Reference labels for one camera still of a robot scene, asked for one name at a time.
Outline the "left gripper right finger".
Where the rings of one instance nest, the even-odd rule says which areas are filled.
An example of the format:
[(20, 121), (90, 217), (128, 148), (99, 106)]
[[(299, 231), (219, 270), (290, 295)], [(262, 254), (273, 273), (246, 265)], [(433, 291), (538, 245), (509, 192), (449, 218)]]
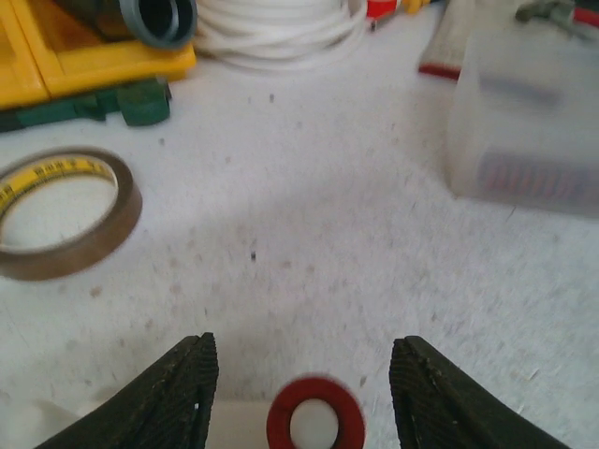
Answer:
[(396, 339), (390, 392), (402, 448), (564, 448), (419, 336)]

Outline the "large red spring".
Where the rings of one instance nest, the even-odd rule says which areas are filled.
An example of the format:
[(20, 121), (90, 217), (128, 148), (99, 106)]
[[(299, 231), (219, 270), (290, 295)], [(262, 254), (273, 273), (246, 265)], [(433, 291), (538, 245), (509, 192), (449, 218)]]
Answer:
[(548, 204), (596, 207), (598, 167), (489, 152), (481, 159), (476, 182), (483, 192)]

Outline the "short red spring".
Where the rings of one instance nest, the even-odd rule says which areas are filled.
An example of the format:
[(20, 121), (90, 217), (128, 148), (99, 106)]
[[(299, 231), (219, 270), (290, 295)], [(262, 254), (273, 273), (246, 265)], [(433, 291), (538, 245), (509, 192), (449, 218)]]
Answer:
[(270, 449), (361, 449), (366, 425), (357, 399), (339, 380), (304, 375), (284, 386), (271, 403), (266, 436)]

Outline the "white peg base plate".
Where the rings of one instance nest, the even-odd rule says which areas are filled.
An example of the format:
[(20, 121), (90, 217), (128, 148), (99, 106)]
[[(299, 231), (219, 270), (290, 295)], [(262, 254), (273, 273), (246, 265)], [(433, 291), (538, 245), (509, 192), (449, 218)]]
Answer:
[[(21, 414), (24, 429), (20, 437), (15, 437), (18, 447), (39, 446), (107, 401), (106, 398), (92, 399), (83, 402), (75, 411), (47, 400), (31, 402)], [(216, 400), (212, 405), (205, 447), (268, 448), (266, 423), (269, 411), (270, 403), (266, 401)]]

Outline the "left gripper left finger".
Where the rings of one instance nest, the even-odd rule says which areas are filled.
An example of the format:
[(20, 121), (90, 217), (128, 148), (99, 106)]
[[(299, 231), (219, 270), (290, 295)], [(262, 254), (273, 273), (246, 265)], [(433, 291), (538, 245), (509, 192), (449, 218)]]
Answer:
[(218, 374), (214, 335), (188, 336), (103, 405), (39, 446), (203, 448)]

